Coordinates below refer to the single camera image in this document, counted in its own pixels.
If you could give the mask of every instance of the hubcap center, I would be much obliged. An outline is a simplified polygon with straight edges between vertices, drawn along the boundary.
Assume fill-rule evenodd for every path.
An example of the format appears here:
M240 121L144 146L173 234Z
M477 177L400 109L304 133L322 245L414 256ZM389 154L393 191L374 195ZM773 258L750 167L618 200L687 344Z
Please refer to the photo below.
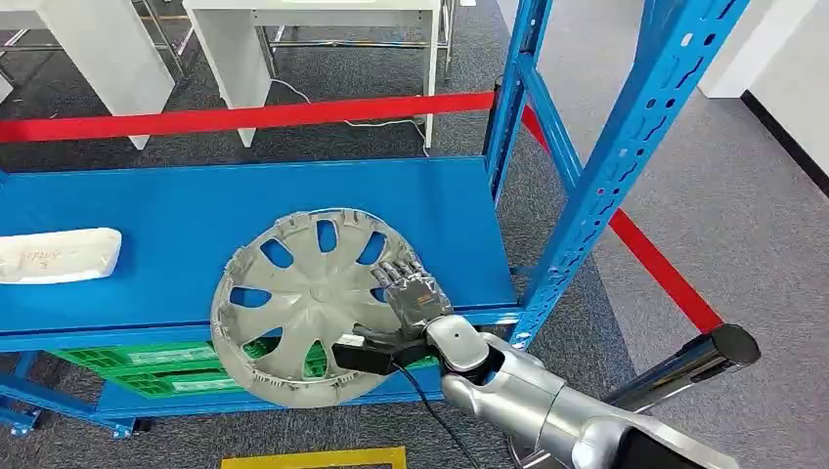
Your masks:
M331 301L333 294L331 289L324 285L315 285L311 287L311 297L320 303L327 303Z

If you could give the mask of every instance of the robot finger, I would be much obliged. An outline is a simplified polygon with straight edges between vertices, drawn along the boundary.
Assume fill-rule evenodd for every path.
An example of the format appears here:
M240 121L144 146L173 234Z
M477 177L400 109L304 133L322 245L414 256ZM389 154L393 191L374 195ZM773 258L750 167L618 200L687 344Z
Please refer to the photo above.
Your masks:
M371 269L371 274L380 283L380 287L386 288L391 286L391 278L389 278L383 269Z
M406 262L397 261L394 264L405 277L412 278L415 275L415 270Z
M418 261L417 259L412 259L409 265L412 267L412 270L414 270L416 274L421 274L422 276L428 275L426 270L423 268L423 265L420 264L420 261Z
M398 283L403 278L403 275L397 270L397 267L388 261L381 262L380 267L391 279L392 283Z

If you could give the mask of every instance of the white table leg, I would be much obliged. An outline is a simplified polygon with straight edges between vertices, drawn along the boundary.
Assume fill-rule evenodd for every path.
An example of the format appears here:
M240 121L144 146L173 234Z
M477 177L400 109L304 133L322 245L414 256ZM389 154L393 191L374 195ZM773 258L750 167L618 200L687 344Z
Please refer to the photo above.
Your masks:
M47 0L36 13L109 112L164 110L173 77L129 0ZM149 138L130 140L143 149Z
M271 77L250 11L188 8L187 13L228 108L265 105ZM255 132L239 129L242 144L250 147Z
M425 16L429 16L428 29L424 33L427 37L425 40L429 42L429 48L424 50L424 65L423 65L423 95L433 96L435 94L435 72L438 64L438 28L440 27L441 11L440 8L432 10L431 12L423 12ZM434 114L426 114L426 147L432 147L432 127L434 125Z
M15 88L12 86L11 83L6 81L5 78L0 77L0 103L6 100L9 97L9 94L12 93L12 90Z

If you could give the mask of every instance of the silver robotic arm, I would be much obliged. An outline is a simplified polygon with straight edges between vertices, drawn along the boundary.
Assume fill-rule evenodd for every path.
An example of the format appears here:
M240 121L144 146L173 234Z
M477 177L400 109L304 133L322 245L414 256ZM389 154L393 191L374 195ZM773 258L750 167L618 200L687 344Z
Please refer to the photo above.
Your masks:
M361 326L334 346L340 366L388 374L426 353L444 367L447 402L544 449L573 469L736 469L731 457L659 420L567 386L537 358L478 332L418 263L382 263L373 274L401 321L396 334Z

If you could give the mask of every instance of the red stanchion belt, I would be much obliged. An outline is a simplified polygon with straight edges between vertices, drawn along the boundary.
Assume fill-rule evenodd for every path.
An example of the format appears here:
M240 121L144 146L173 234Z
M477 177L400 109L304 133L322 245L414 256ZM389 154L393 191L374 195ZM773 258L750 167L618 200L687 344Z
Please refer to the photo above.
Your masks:
M343 120L388 119L420 114L484 110L493 93L406 96L330 103L173 110L161 114L0 121L0 142L49 142L284 127Z
M521 122L549 152L539 119L530 107L524 108ZM706 303L697 290L671 265L671 262L659 252L659 249L650 242L650 239L621 208L616 210L610 218L610 228L700 332L709 332L722 324L722 319L717 312Z

